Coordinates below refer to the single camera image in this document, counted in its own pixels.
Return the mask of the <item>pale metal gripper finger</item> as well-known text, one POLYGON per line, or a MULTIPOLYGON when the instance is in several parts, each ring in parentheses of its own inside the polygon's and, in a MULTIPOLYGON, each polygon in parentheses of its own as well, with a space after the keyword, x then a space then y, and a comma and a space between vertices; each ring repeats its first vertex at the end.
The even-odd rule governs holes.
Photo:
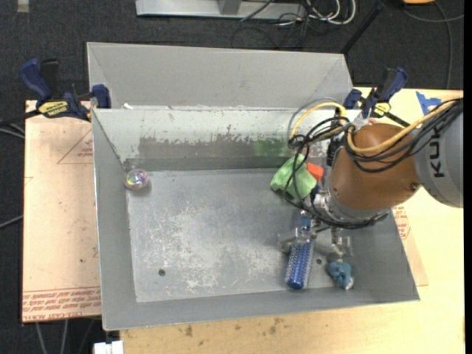
POLYGON ((332 229, 330 244, 330 259, 343 260, 352 257, 353 242, 349 235, 344 235, 340 229, 332 229))
POLYGON ((278 235, 277 246, 281 252, 289 252, 292 246, 302 243, 311 243, 316 238, 317 234, 313 232, 283 233, 278 235))

